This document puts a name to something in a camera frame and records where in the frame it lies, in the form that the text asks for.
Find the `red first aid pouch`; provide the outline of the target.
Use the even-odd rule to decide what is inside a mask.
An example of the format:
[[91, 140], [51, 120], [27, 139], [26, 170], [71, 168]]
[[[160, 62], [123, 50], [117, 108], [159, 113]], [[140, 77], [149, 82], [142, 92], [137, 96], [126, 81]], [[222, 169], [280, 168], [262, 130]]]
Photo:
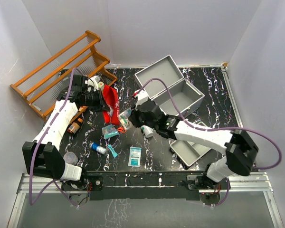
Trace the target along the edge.
[[119, 97], [117, 91], [105, 85], [103, 88], [103, 96], [109, 111], [103, 111], [104, 122], [106, 124], [120, 125], [119, 115]]

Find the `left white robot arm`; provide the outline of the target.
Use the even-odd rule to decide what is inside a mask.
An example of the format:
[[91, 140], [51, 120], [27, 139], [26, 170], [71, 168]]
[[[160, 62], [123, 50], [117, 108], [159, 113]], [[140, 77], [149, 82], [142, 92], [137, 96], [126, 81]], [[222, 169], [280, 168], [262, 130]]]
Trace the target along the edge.
[[82, 106], [93, 112], [109, 111], [101, 89], [100, 78], [74, 75], [72, 85], [63, 88], [57, 96], [55, 107], [41, 132], [31, 142], [25, 142], [22, 152], [28, 174], [68, 180], [79, 190], [88, 186], [88, 177], [82, 168], [65, 162], [59, 152], [63, 135], [71, 120]]

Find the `black base frame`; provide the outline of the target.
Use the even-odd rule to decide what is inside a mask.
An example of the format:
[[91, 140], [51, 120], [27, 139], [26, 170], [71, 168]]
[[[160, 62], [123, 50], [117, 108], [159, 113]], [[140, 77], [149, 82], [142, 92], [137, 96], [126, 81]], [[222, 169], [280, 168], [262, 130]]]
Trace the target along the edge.
[[218, 194], [230, 188], [226, 179], [213, 189], [198, 187], [194, 179], [200, 175], [199, 171], [88, 171], [78, 182], [62, 183], [62, 189], [88, 193], [90, 200], [199, 200], [202, 192]]

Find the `white medicine box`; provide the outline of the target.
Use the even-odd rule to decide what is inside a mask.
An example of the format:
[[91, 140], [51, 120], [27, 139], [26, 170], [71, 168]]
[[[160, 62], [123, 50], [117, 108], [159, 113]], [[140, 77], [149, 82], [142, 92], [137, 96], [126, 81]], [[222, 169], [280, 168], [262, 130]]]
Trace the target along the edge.
[[98, 82], [98, 88], [103, 91], [105, 84], [103, 82]]

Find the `blue white tube bottle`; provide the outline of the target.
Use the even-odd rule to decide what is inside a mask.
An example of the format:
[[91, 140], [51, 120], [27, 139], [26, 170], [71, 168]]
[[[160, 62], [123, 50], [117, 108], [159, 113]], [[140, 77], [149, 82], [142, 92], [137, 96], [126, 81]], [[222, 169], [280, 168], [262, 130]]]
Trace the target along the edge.
[[91, 143], [89, 144], [89, 147], [90, 147], [92, 150], [98, 152], [99, 154], [102, 154], [102, 155], [107, 154], [107, 149], [106, 149], [105, 147], [102, 147], [102, 146], [98, 145], [97, 143], [91, 142]]

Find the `teal small packet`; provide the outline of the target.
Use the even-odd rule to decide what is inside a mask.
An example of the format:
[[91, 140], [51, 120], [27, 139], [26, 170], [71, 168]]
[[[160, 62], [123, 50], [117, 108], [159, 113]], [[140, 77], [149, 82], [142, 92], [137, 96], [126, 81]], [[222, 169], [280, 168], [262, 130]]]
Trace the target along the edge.
[[117, 152], [114, 150], [113, 146], [112, 145], [108, 145], [107, 148], [109, 149], [109, 151], [111, 152], [112, 156], [114, 158], [116, 158], [118, 156]]

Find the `white green-label pill bottle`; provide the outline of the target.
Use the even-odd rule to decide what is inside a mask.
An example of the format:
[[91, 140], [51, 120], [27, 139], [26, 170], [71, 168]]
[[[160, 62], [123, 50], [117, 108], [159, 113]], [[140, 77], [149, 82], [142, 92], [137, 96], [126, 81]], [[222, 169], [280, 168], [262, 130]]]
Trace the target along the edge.
[[153, 129], [148, 127], [148, 126], [146, 126], [146, 125], [143, 125], [141, 127], [141, 131], [142, 131], [142, 133], [143, 133], [145, 138], [151, 138], [154, 135]]

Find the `brown glass bottle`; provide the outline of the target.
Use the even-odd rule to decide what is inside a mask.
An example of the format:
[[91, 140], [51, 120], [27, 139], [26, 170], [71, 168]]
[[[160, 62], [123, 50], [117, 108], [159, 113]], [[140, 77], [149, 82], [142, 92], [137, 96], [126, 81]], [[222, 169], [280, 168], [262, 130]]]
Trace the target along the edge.
[[70, 126], [67, 129], [67, 132], [70, 134], [76, 134], [77, 131], [81, 128], [83, 124], [82, 118], [77, 118], [75, 121], [73, 121]]

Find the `clear plastic cup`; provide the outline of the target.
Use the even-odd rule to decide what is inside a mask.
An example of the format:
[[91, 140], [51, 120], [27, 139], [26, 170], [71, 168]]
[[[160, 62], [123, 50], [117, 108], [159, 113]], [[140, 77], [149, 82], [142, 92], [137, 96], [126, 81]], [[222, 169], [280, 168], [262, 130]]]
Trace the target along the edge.
[[77, 165], [77, 163], [78, 163], [78, 157], [73, 152], [67, 152], [63, 156], [63, 159], [66, 163], [71, 164], [71, 165]]

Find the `teal white wipe sachet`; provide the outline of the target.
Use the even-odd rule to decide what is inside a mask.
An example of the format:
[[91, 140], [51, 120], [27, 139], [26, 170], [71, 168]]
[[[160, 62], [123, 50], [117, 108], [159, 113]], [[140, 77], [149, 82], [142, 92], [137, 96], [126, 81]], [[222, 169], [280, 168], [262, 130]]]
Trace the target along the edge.
[[141, 151], [140, 147], [130, 147], [128, 166], [140, 167]]

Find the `wooden shelf rack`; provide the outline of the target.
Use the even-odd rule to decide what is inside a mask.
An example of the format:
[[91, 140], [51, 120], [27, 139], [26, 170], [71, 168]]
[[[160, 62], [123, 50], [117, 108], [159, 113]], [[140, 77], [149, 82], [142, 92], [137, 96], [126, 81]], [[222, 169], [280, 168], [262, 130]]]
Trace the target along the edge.
[[106, 69], [109, 58], [95, 47], [100, 41], [99, 35], [85, 31], [10, 87], [46, 122], [54, 110], [58, 94], [67, 87], [73, 68], [78, 69], [77, 75], [82, 72], [88, 77], [100, 76], [108, 86], [117, 81], [117, 77]]

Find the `orange handled scissors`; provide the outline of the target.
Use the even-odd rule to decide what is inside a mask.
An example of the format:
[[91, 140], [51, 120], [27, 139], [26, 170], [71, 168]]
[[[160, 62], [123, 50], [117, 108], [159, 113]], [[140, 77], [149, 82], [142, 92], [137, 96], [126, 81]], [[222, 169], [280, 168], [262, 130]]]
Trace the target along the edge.
[[126, 129], [124, 128], [124, 127], [118, 127], [117, 128], [117, 131], [119, 132], [119, 133], [126, 133]]

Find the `grey divider tray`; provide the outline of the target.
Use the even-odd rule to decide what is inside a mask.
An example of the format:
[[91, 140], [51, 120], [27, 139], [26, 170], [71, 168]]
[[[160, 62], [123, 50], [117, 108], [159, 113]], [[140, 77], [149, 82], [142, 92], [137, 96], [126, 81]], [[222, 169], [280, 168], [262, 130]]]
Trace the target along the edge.
[[171, 142], [170, 148], [187, 167], [192, 166], [211, 150], [209, 147], [194, 142], [179, 140]]

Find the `grey metal case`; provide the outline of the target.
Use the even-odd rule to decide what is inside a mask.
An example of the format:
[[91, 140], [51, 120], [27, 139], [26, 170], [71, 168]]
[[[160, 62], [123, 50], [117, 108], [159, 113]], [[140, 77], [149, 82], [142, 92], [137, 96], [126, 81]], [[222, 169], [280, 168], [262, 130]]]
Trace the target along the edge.
[[165, 114], [178, 116], [174, 104], [184, 117], [197, 110], [205, 95], [189, 80], [185, 79], [171, 55], [154, 62], [135, 73], [135, 80], [142, 87], [150, 79], [144, 91]]

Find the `teal mask packet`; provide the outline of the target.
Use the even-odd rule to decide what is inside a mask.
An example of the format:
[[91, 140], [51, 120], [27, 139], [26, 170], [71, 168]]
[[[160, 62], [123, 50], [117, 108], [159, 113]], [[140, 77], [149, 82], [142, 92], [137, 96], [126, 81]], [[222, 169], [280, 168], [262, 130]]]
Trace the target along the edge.
[[112, 124], [103, 127], [102, 133], [103, 133], [105, 140], [119, 135], [119, 132], [117, 131], [117, 129]]

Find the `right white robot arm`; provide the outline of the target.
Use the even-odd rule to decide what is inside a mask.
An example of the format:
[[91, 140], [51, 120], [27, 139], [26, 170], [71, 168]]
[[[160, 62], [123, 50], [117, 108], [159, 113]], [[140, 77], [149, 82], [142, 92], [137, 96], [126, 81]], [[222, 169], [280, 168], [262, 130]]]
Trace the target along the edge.
[[209, 164], [202, 176], [203, 185], [209, 189], [233, 174], [249, 176], [258, 153], [245, 130], [201, 128], [179, 116], [165, 114], [151, 100], [133, 107], [129, 121], [135, 127], [148, 126], [163, 138], [194, 142], [220, 152], [224, 157]]

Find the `bandage packet bundle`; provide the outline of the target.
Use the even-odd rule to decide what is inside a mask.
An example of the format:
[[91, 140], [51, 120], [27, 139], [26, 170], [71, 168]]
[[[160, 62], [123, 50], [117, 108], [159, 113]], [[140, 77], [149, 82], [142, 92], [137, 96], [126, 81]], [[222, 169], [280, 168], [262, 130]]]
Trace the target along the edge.
[[129, 120], [130, 115], [131, 108], [125, 109], [122, 113], [118, 115], [119, 122], [126, 131], [128, 131], [133, 126], [131, 121]]

